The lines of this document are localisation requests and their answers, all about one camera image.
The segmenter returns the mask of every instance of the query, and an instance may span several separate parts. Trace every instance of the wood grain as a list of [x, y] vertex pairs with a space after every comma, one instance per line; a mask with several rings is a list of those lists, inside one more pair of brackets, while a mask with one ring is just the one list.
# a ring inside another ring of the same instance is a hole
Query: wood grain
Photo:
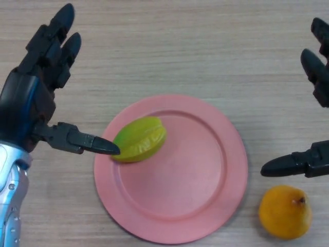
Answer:
[[[66, 2], [1, 0], [0, 81], [25, 54], [37, 28]], [[329, 139], [329, 112], [312, 96], [302, 49], [319, 49], [310, 32], [329, 21], [327, 0], [76, 0], [72, 31], [82, 36], [72, 77], [56, 95], [52, 122], [101, 135], [123, 108], [150, 95], [196, 96], [218, 107], [241, 134], [249, 158], [245, 199], [232, 220], [186, 246], [326, 246], [329, 177], [263, 178], [261, 166], [312, 142]], [[22, 207], [22, 246], [153, 246], [118, 227], [95, 191], [94, 155], [74, 155], [40, 143]], [[291, 242], [268, 237], [257, 206], [265, 189], [304, 189], [314, 222]]]

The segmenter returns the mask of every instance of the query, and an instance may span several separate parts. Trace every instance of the pink plate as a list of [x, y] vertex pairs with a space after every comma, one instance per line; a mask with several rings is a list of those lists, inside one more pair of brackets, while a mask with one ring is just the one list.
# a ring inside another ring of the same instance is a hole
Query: pink plate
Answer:
[[204, 101], [182, 95], [143, 99], [106, 128], [113, 140], [129, 122], [161, 118], [168, 137], [151, 158], [117, 164], [95, 157], [95, 182], [108, 213], [142, 239], [179, 244], [203, 238], [227, 222], [241, 202], [248, 177], [242, 140], [229, 119]]

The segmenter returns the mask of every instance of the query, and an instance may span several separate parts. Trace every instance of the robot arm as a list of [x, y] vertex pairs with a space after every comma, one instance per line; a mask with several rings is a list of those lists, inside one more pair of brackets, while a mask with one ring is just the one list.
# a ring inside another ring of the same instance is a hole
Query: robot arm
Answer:
[[0, 94], [0, 246], [20, 244], [20, 209], [28, 190], [30, 152], [39, 141], [77, 154], [85, 150], [120, 154], [109, 140], [81, 133], [77, 126], [65, 122], [48, 126], [56, 109], [54, 92], [65, 86], [81, 46], [75, 33], [61, 47], [74, 14], [73, 5], [67, 4], [49, 25], [40, 26]]
[[[320, 54], [326, 57], [327, 64], [310, 50], [305, 49], [301, 55], [301, 63], [308, 77], [314, 85], [313, 95], [319, 104], [329, 107], [329, 25], [319, 18], [314, 18], [311, 32], [320, 42]], [[276, 158], [267, 162], [261, 170], [265, 177], [285, 177], [305, 174], [307, 178], [329, 174], [329, 140], [313, 143], [305, 152]]]

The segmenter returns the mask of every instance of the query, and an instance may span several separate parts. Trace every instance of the wooden table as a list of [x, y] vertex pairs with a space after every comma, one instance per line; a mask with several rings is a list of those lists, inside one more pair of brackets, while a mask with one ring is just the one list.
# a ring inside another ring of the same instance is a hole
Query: wooden table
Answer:
[[[6, 80], [37, 28], [62, 0], [2, 0], [0, 76]], [[163, 93], [188, 94], [218, 107], [241, 134], [249, 185], [232, 220], [186, 246], [327, 246], [329, 177], [264, 178], [262, 165], [329, 139], [329, 111], [312, 95], [300, 63], [318, 51], [310, 32], [316, 16], [329, 21], [327, 0], [80, 0], [70, 33], [82, 36], [72, 76], [56, 94], [52, 123], [66, 121], [101, 135], [123, 108]], [[96, 194], [92, 153], [75, 155], [40, 143], [32, 153], [22, 207], [25, 247], [146, 247], [107, 215]], [[257, 217], [265, 189], [280, 183], [304, 189], [314, 221], [303, 238], [268, 237]]]

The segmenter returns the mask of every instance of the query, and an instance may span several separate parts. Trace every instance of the orange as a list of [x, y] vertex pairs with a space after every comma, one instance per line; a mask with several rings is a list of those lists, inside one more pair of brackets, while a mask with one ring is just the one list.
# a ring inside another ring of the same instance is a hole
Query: orange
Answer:
[[312, 224], [312, 209], [304, 191], [288, 185], [278, 185], [265, 192], [259, 218], [262, 226], [280, 239], [303, 236]]

